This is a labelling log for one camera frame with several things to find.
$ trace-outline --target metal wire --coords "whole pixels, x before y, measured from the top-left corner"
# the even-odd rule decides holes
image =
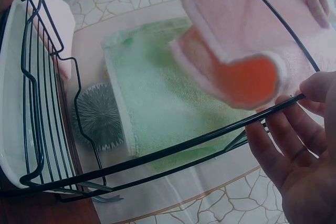
[[[218,151],[214,154],[205,156],[201,159],[190,162],[188,164],[176,167],[174,169],[167,170],[163,173],[159,173],[159,174],[149,176],[149,177],[146,177],[146,178],[143,178],[143,179],[138,179],[138,180],[135,180],[133,182],[126,183],[124,185],[120,185],[120,186],[116,186],[116,187],[106,186],[105,176],[111,175],[111,174],[114,174],[114,173],[117,173],[117,172],[121,172],[121,171],[126,170],[126,169],[134,168],[136,166],[140,166],[140,165],[143,165],[143,164],[146,164],[146,163],[149,163],[149,162],[167,157],[169,155],[181,152],[183,150],[194,147],[196,145],[206,143],[206,142],[208,142],[210,140],[213,140],[213,139],[215,139],[219,136],[222,136],[222,135],[227,134],[229,132],[235,131],[235,130],[240,129],[242,127],[245,127],[248,124],[251,124],[251,123],[256,122],[256,121],[260,121],[260,120],[266,118],[267,116],[269,116],[273,113],[276,113],[276,112],[282,110],[283,108],[286,108],[286,107],[290,106],[291,104],[294,104],[298,100],[303,99],[305,97],[303,94],[299,94],[299,95],[297,95],[297,96],[295,96],[295,97],[293,97],[293,98],[291,98],[291,99],[289,99],[289,100],[287,100],[287,101],[285,101],[281,104],[275,105],[275,106],[273,106],[271,108],[268,108],[268,109],[266,109],[262,112],[259,112],[255,115],[252,115],[252,116],[248,117],[248,118],[242,119],[238,122],[235,122],[233,124],[222,127],[218,130],[206,133],[202,136],[199,136],[199,137],[196,137],[194,139],[188,140],[186,142],[168,147],[164,150],[160,150],[160,151],[148,154],[146,156],[138,157],[136,159],[132,159],[132,160],[120,163],[120,164],[116,164],[116,165],[113,165],[113,166],[110,166],[110,167],[102,168],[101,162],[100,162],[100,159],[99,159],[99,155],[98,155],[96,147],[95,147],[95,144],[85,134],[84,130],[81,127],[81,123],[80,123],[80,117],[79,117],[78,108],[77,108],[77,98],[78,98],[78,96],[81,92],[81,80],[80,80],[80,74],[79,74],[79,68],[78,68],[77,61],[73,57],[68,58],[68,59],[60,58],[59,53],[64,49],[64,46],[63,46],[63,44],[61,42],[61,39],[60,39],[60,37],[57,33],[57,29],[56,29],[56,27],[55,27],[55,25],[52,21],[52,18],[49,14],[48,8],[47,8],[44,0],[39,0],[37,7],[34,5],[32,0],[23,0],[23,1],[27,1],[27,4],[29,2],[33,6],[32,16],[30,16],[29,18],[26,17],[26,27],[25,27],[24,38],[23,38],[23,45],[25,45],[25,46],[23,46],[23,49],[22,49],[22,71],[23,71],[23,74],[25,76],[24,77],[24,89],[25,89],[25,86],[26,86],[26,84],[25,84],[26,79],[29,82],[28,87],[31,87],[31,89],[29,89],[29,90],[31,90],[30,95],[29,95],[29,101],[32,102],[32,105],[30,106],[30,108],[33,111],[33,116],[31,117],[32,128],[34,128],[34,131],[35,131],[35,134],[33,134],[33,135],[36,135],[36,137],[35,137],[36,138],[36,144],[34,143],[34,146],[36,148],[35,151],[36,151],[36,156],[37,156],[37,168],[34,171],[29,172],[30,169],[29,169],[29,162],[28,162],[28,155],[27,155],[28,151],[27,151],[27,146],[26,146],[27,145],[27,134],[24,132],[25,155],[26,155],[26,162],[28,162],[28,165],[27,165],[27,175],[23,176],[20,179],[20,181],[21,181],[21,183],[24,182],[26,185],[29,185],[30,187],[25,188],[25,189],[21,189],[21,190],[12,190],[12,191],[2,192],[1,194],[4,195],[4,196],[15,196],[15,195],[29,194],[29,193],[34,193],[34,192],[37,192],[37,191],[46,191],[46,190],[55,190],[55,191],[63,191],[63,192],[68,192],[68,193],[80,193],[80,194],[82,194],[81,196],[76,196],[76,197],[72,197],[72,198],[68,198],[68,199],[61,199],[61,201],[63,201],[63,202],[68,202],[68,201],[74,201],[74,200],[84,199],[84,198],[88,198],[88,197],[94,197],[94,196],[110,193],[110,192],[113,192],[113,191],[126,189],[126,188],[136,186],[136,185],[139,185],[139,184],[143,184],[143,183],[146,183],[148,181],[151,181],[151,180],[163,177],[163,176],[167,176],[169,174],[172,174],[172,173],[178,172],[180,170],[186,169],[188,167],[194,166],[196,164],[205,162],[205,161],[207,161],[211,158],[217,157],[218,155],[222,155],[222,154],[224,154],[224,153],[226,153],[230,150],[233,150],[233,149],[235,149],[239,146],[242,146],[242,145],[246,144],[247,139],[246,139],[245,131],[242,131],[234,140],[232,140],[221,151]],[[318,68],[317,64],[315,63],[313,58],[310,56],[309,52],[306,50],[305,46],[300,41],[300,39],[297,37],[297,35],[293,32],[293,30],[290,28],[290,26],[286,23],[286,21],[281,17],[281,15],[272,7],[272,5],[267,0],[262,0],[262,1],[278,17],[279,21],[284,25],[284,27],[287,29],[289,34],[293,37],[295,42],[301,48],[304,55],[307,57],[309,62],[312,64],[313,68],[316,71],[319,71],[319,68]],[[44,22],[39,15],[39,10],[41,8],[43,8],[46,11],[47,17],[48,17],[48,19],[49,19],[49,21],[52,25],[52,28],[53,28],[56,36],[57,36],[57,39],[59,40],[60,48],[58,48],[58,49],[56,49],[53,41],[50,39],[49,32],[46,29],[46,27],[44,25]],[[49,82],[51,83],[50,84],[51,85],[50,90],[53,91],[53,92],[51,92],[50,96],[45,93],[45,99],[47,101],[48,97],[51,97],[52,104],[53,104],[53,106],[52,106],[53,109],[52,109],[51,114],[54,115],[55,119],[57,118],[56,115],[58,115],[59,118],[60,118],[60,120],[59,120],[60,122],[59,121],[57,122],[57,123],[59,123],[59,127],[57,128],[57,132],[56,133],[54,132],[52,134],[52,136],[50,136],[50,138],[53,142],[52,151],[54,153],[55,161],[58,164],[57,153],[55,153],[54,138],[55,138],[55,136],[57,137],[57,141],[55,141],[55,142],[57,142],[59,144],[60,148],[61,148],[60,133],[64,137],[64,140],[66,139],[66,135],[64,133],[64,127],[65,126],[64,126],[64,123],[61,119],[62,118],[61,117],[61,106],[60,106],[60,102],[59,102],[60,101],[59,99],[61,99],[62,103],[65,105],[66,104],[66,99],[65,99],[65,94],[64,94],[63,82],[61,81],[60,76],[58,74],[56,74],[56,72],[59,68],[58,62],[57,62],[56,70],[55,70],[55,66],[54,66],[54,67],[52,67],[53,68],[52,72],[50,72],[51,71],[51,65],[53,65],[51,63],[51,57],[56,57],[58,60],[72,60],[75,64],[76,77],[77,77],[77,81],[78,81],[78,92],[76,93],[76,96],[74,98],[75,112],[76,112],[76,115],[77,115],[80,132],[91,143],[92,151],[93,151],[93,153],[94,153],[94,155],[97,159],[97,164],[98,164],[98,167],[99,167],[99,170],[96,170],[96,171],[93,171],[93,172],[88,172],[88,173],[85,173],[85,174],[79,174],[78,164],[77,164],[76,159],[74,158],[73,163],[74,163],[75,170],[76,170],[76,173],[77,173],[76,176],[74,176],[75,174],[73,172],[72,166],[70,166],[72,176],[69,176],[69,173],[66,172],[66,178],[63,178],[59,173],[60,168],[57,166],[57,172],[59,173],[59,179],[55,180],[53,182],[50,182],[50,183],[43,183],[42,182],[43,178],[41,177],[41,184],[31,182],[31,179],[36,178],[37,176],[41,176],[41,171],[42,171],[42,168],[43,168],[43,165],[44,165],[43,146],[44,146],[44,149],[46,150],[45,151],[45,158],[47,159],[47,164],[48,164],[48,167],[49,167],[48,150],[47,150],[46,144],[42,145],[42,143],[44,143],[44,140],[45,140],[45,135],[44,135],[44,128],[41,126],[41,123],[43,124],[43,117],[41,115],[41,109],[40,109],[41,108],[40,106],[42,105],[41,104],[41,98],[40,98],[40,95],[41,95],[40,94],[40,92],[41,92],[40,76],[39,75],[37,76],[38,81],[36,83],[36,80],[35,80],[34,76],[32,76],[31,73],[29,72],[30,68],[28,70],[25,69],[25,66],[26,66],[26,63],[27,63],[27,59],[26,59],[26,54],[27,54],[26,53],[26,41],[27,41],[27,38],[28,38],[27,37],[27,31],[28,31],[29,25],[31,25],[31,27],[32,27],[32,24],[33,24],[32,22],[33,22],[34,17],[36,17],[38,19],[39,24],[43,28],[43,31],[46,34],[46,37],[48,39],[48,47],[49,47],[49,43],[50,43],[51,50],[52,50],[52,53],[50,53],[50,57],[47,57],[47,56],[46,57],[48,58],[48,62],[49,62],[49,64],[47,64],[47,65],[49,66]],[[44,65],[44,68],[45,68],[45,57],[44,57],[44,55],[43,55],[43,65]],[[43,78],[44,78],[44,85],[46,85],[45,80],[48,77],[46,76],[45,69],[44,69]],[[59,91],[57,89],[57,83],[59,83],[59,85],[60,85],[60,87],[59,87],[60,94],[59,94]],[[51,116],[49,115],[49,112],[47,114],[47,117],[48,117],[48,121],[50,121]],[[65,124],[66,124],[67,129],[69,130],[69,132],[71,132],[69,114],[68,114],[67,109],[65,109],[64,120],[65,120]],[[73,142],[72,135],[70,135],[69,144],[70,144],[70,151],[71,151],[71,153],[74,157],[75,156],[74,155],[74,153],[75,153],[74,145],[75,144]],[[67,143],[65,143],[65,147],[66,147],[67,155],[65,156],[63,151],[60,151],[61,152],[60,153],[61,154],[61,159],[62,159],[62,162],[60,164],[63,164],[65,170],[67,171],[65,160],[68,160],[70,162],[70,164],[72,164],[72,162],[71,162],[71,157],[70,157],[70,154],[69,154],[69,147],[68,147]],[[96,183],[89,182],[90,180],[93,180],[93,179],[96,179],[96,178],[102,178],[103,185],[99,185],[99,184],[96,184]],[[92,191],[92,192],[85,192],[83,189],[82,189],[82,191],[79,191],[79,190],[72,190],[71,188],[70,189],[65,188],[65,187],[71,186],[71,185],[83,186],[83,187],[88,187],[88,188],[90,187],[90,188],[95,188],[97,190]]]

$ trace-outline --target pink towel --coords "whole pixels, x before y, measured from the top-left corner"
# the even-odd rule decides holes
[[[274,105],[314,69],[262,0],[181,0],[193,26],[171,46],[207,92],[234,108]],[[336,70],[336,32],[323,29],[303,0],[268,0],[323,71]]]
[[[33,0],[35,6],[38,4],[38,0]],[[74,30],[75,30],[75,18],[73,17],[73,14],[71,13],[70,7],[67,3],[65,3],[63,0],[45,0],[46,5],[48,7],[48,10],[50,12],[50,15],[53,19],[53,22],[55,24],[55,27],[58,31],[58,34],[62,40],[62,43],[64,45],[64,50],[59,53],[59,56],[62,59],[66,59],[71,57],[71,49],[72,49],[72,38],[74,36]],[[31,4],[28,5],[28,12],[31,15],[33,13],[33,7]],[[43,20],[47,31],[49,32],[50,39],[53,41],[56,50],[59,50],[61,48],[60,43],[58,42],[58,39],[56,37],[56,34],[54,32],[54,29],[51,26],[51,23],[49,22],[49,19],[47,17],[47,14],[44,10],[44,8],[41,8],[39,11],[39,14],[41,16],[41,19]],[[34,26],[37,29],[37,19],[34,19]],[[43,39],[43,28],[39,27],[39,36],[41,39]],[[47,35],[45,35],[45,41],[44,44],[46,48],[48,48],[48,40],[46,39]],[[49,43],[49,52],[51,53],[51,43]],[[71,60],[54,60],[55,69],[57,69],[57,62],[59,67],[60,75],[64,80],[70,80],[71,78]]]

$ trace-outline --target cloth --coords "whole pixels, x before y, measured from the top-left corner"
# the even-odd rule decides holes
[[[207,92],[255,110],[294,94],[314,69],[262,0],[181,0],[193,26],[171,43],[177,61]],[[268,0],[321,70],[336,69],[336,32],[322,29],[303,0]]]
[[[143,156],[234,123],[252,114],[235,110],[197,87],[176,64],[169,41],[191,23],[177,18],[108,36],[108,73],[132,156]],[[242,130],[151,163],[167,170],[222,150]]]
[[[35,6],[37,7],[39,0],[33,0]],[[75,18],[73,17],[73,14],[70,10],[70,7],[67,3],[65,3],[63,0],[45,0],[46,5],[48,7],[48,10],[50,12],[51,18],[54,22],[54,25],[56,27],[56,30],[58,32],[58,35],[63,43],[64,49],[59,53],[60,58],[67,59],[71,57],[71,49],[72,49],[72,38],[74,36],[74,30],[75,30]],[[33,7],[31,4],[28,4],[28,13],[31,15],[33,13]],[[39,11],[39,15],[43,21],[43,23],[46,26],[46,30],[48,31],[50,35],[51,41],[54,43],[54,46],[56,50],[61,49],[61,44],[59,42],[59,39],[56,36],[56,33],[54,31],[54,28],[51,25],[51,22],[49,21],[49,18],[47,16],[47,13],[45,9],[42,7]],[[34,18],[33,24],[38,29],[38,21],[37,18]],[[41,39],[43,39],[43,28],[42,25],[39,26],[39,36]],[[52,52],[52,46],[51,43],[48,41],[48,36],[45,34],[45,47],[48,49],[49,52]],[[58,69],[60,72],[62,78],[64,80],[69,80],[71,78],[71,60],[55,60],[55,57],[53,57],[55,69]]]

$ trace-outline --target wire basket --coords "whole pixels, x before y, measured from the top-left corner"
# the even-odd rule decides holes
[[[22,72],[20,78],[23,87],[22,144],[24,146],[26,173],[19,179],[19,182],[22,185],[19,186],[19,188],[4,190],[4,187],[2,186],[2,196],[17,196],[36,193],[39,191],[52,191],[71,194],[71,197],[60,198],[63,202],[90,197],[96,197],[98,200],[106,201],[106,199],[97,198],[97,196],[140,185],[192,167],[218,155],[222,155],[246,144],[246,133],[244,130],[241,130],[241,133],[235,139],[233,139],[224,149],[216,153],[146,178],[141,178],[126,184],[111,187],[107,185],[107,175],[115,174],[169,155],[173,155],[213,140],[226,133],[239,130],[250,123],[263,120],[265,117],[280,111],[305,97],[303,94],[299,94],[286,102],[273,106],[236,123],[222,127],[218,130],[168,147],[164,150],[103,168],[94,141],[84,132],[81,125],[77,100],[82,88],[80,71],[76,58],[70,57],[62,59],[59,56],[59,53],[64,49],[64,46],[57,33],[57,29],[52,21],[45,1],[38,0],[37,5],[34,4],[33,0],[22,1],[26,4],[26,13],[19,67]],[[276,12],[276,10],[274,10],[267,0],[262,1],[277,16],[287,31],[289,31],[298,46],[311,62],[314,69],[319,71],[316,63],[288,24]],[[29,6],[33,8],[33,13],[31,15],[29,15],[27,11]],[[61,45],[60,48],[55,47],[55,42],[52,41],[49,35],[50,31],[46,29],[46,20],[43,20],[39,14],[42,9],[47,14],[48,22],[51,23],[53,32],[56,34],[59,45]],[[3,24],[6,23],[7,15],[4,15],[2,18]],[[37,31],[40,29],[43,30],[42,38],[39,38],[38,35],[34,35],[36,34],[36,31],[34,30],[33,24],[37,24]],[[0,34],[0,41],[2,40],[2,36],[3,30]],[[95,162],[98,166],[98,170],[94,170],[92,172],[83,173],[79,164],[75,140],[72,134],[70,116],[66,107],[65,87],[60,75],[58,74],[59,60],[72,61],[75,66],[78,90],[73,101],[74,110],[78,122],[79,132],[89,143],[90,151],[94,153]],[[94,179],[100,179],[101,182],[98,183],[96,180],[95,182],[92,182]],[[119,195],[116,195],[108,199],[108,202],[118,201],[120,199],[122,198],[120,198]]]

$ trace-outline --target dish rack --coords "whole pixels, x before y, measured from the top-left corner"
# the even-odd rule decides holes
[[[262,1],[264,1],[286,27],[287,31],[289,31],[291,36],[297,42],[298,46],[302,49],[316,71],[319,71],[316,63],[288,24],[276,10],[274,10],[267,0]],[[6,65],[6,68],[3,69],[3,71],[0,69],[0,73],[4,72],[4,76],[0,77],[0,88],[2,87],[3,93],[6,94],[4,95],[4,98],[0,99],[0,113],[2,113],[2,115],[4,115],[4,113],[8,115],[8,123],[6,122],[7,120],[0,123],[0,130],[3,131],[1,136],[2,140],[0,139],[0,148],[3,147],[1,145],[4,145],[6,142],[14,140],[10,138],[18,138],[18,146],[16,148],[23,156],[21,164],[24,164],[25,169],[21,170],[21,176],[18,177],[13,174],[13,170],[17,167],[13,163],[13,160],[11,160],[10,155],[6,154],[6,152],[4,152],[3,155],[0,155],[0,165],[2,170],[9,181],[15,186],[8,187],[2,183],[0,190],[1,196],[10,197],[48,191],[58,193],[59,200],[62,202],[90,197],[101,199],[99,198],[100,195],[117,192],[122,189],[176,173],[238,148],[247,143],[246,133],[242,130],[241,133],[221,151],[146,178],[111,187],[107,185],[107,175],[131,169],[203,144],[226,133],[238,130],[250,123],[263,120],[270,114],[280,111],[304,98],[303,94],[299,94],[286,102],[218,130],[168,147],[164,150],[103,168],[95,143],[85,134],[81,126],[77,107],[77,99],[81,93],[81,78],[76,58],[60,58],[59,53],[64,47],[48,11],[47,3],[45,3],[44,0],[38,0],[37,5],[34,4],[33,0],[22,0],[22,2],[17,0],[16,2],[13,2],[11,7],[17,8],[18,12],[22,12],[25,15],[25,20],[21,20],[23,27],[21,32],[22,42],[20,42],[20,39],[16,39],[16,41],[18,41],[17,43],[20,44],[20,52],[11,55],[11,58],[7,57],[7,59],[3,59],[0,57],[0,66],[3,67],[3,65]],[[31,15],[28,14],[28,8],[30,6],[33,8]],[[48,20],[41,19],[39,12],[42,9],[46,12]],[[0,45],[1,43],[8,43],[8,41],[3,41],[3,39],[5,38],[4,34],[7,32],[5,24],[9,17],[9,11],[10,10],[7,10],[2,17],[2,25],[0,26],[2,27],[2,29],[0,29]],[[55,43],[52,41],[49,31],[46,29],[46,21],[51,23],[54,30],[53,32],[55,32],[59,45],[61,45],[60,48],[55,47]],[[42,38],[38,36],[37,32],[40,31],[40,29],[43,30]],[[15,50],[15,48],[17,47],[14,45],[12,48],[9,47],[5,49]],[[97,162],[99,168],[98,170],[87,173],[83,173],[81,170],[75,140],[72,134],[69,111],[66,106],[64,82],[58,74],[58,60],[56,59],[72,61],[75,66],[76,78],[78,81],[78,90],[74,98],[75,112],[80,133],[90,143],[91,151],[94,153],[95,162]],[[7,77],[11,77],[14,82],[6,84]],[[15,102],[12,101],[10,97],[20,97],[20,99],[16,99],[20,104],[11,105]],[[22,132],[11,130],[9,124],[13,122],[20,125],[18,128],[22,129]],[[94,179],[100,179],[101,182],[98,183],[96,180],[93,182],[92,180]],[[121,199],[122,198],[120,198],[119,195],[116,195],[110,198],[108,202]]]

